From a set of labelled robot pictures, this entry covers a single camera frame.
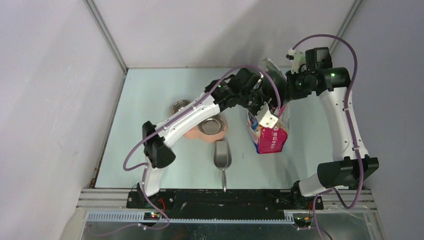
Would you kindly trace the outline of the colourful cat food bag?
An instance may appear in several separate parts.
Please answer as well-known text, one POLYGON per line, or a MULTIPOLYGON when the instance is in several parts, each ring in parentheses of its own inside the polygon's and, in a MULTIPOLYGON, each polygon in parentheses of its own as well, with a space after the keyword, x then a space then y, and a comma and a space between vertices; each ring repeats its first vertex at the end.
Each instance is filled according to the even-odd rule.
POLYGON ((284 100, 287 89, 287 79, 283 72, 267 57, 262 60, 262 69, 272 78, 281 98, 281 109, 278 121, 274 127, 261 125, 258 118, 249 111, 247 114, 247 128, 258 154, 279 153, 289 136, 290 107, 284 100))

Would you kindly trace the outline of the metal food scoop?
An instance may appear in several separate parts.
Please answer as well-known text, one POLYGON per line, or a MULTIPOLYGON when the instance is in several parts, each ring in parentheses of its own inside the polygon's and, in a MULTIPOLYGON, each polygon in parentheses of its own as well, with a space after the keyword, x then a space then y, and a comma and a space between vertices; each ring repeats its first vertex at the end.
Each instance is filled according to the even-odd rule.
POLYGON ((227 192, 226 170, 232 164, 232 156, 229 144, 226 140, 218 140, 215 142, 213 162, 215 167, 221 172, 221 184, 224 193, 227 192))

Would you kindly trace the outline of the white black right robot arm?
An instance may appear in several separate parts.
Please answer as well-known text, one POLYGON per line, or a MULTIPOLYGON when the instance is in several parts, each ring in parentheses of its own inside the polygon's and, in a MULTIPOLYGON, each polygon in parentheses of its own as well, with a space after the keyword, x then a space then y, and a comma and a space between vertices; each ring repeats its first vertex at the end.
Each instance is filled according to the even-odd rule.
POLYGON ((333 67, 328 47, 306 52, 289 49, 292 61, 286 72, 285 98, 293 101, 315 93, 323 106, 332 140, 332 162, 320 163, 316 174, 300 180, 298 191, 291 194, 291 204, 304 209, 311 196, 334 187, 355 187, 379 168, 377 157, 366 149, 356 121, 352 96, 348 92, 351 78, 345 67, 333 67))

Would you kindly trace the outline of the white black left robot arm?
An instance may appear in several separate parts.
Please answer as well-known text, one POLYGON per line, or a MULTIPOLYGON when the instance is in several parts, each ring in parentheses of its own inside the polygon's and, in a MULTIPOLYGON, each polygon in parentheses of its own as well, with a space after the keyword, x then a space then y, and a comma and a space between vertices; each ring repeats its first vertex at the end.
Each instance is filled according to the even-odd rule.
POLYGON ((171 147, 202 121, 241 106, 256 116, 260 125, 275 126, 283 101, 271 76, 254 65, 243 65, 236 74, 234 71, 231 69, 220 79, 213 80, 197 99, 164 121, 143 124, 141 144, 146 167, 139 183, 142 192, 138 201, 145 208, 153 208, 158 202, 164 169, 176 159, 171 147))

